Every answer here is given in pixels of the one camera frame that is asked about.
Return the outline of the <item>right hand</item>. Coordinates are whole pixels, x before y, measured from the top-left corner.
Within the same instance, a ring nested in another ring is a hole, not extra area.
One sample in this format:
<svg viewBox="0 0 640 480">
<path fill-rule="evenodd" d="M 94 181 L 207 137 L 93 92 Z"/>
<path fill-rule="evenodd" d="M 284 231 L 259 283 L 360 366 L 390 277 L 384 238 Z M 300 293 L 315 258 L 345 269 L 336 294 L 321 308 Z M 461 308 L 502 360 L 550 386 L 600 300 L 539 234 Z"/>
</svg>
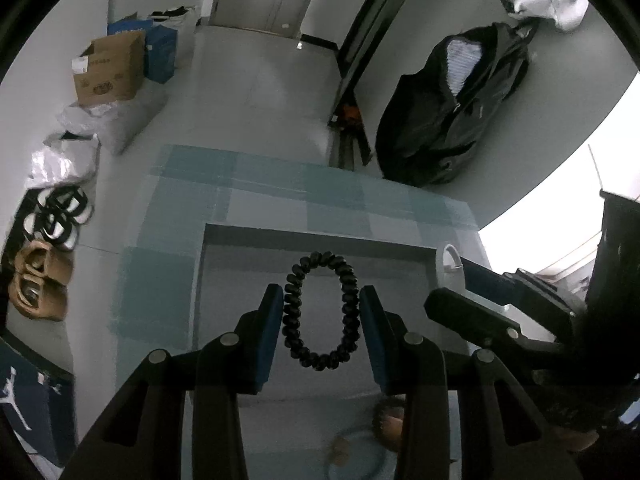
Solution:
<svg viewBox="0 0 640 480">
<path fill-rule="evenodd" d="M 562 448 L 574 454 L 585 453 L 614 434 L 614 429 L 608 426 L 597 425 L 586 429 L 562 420 L 552 420 L 550 430 Z"/>
</svg>

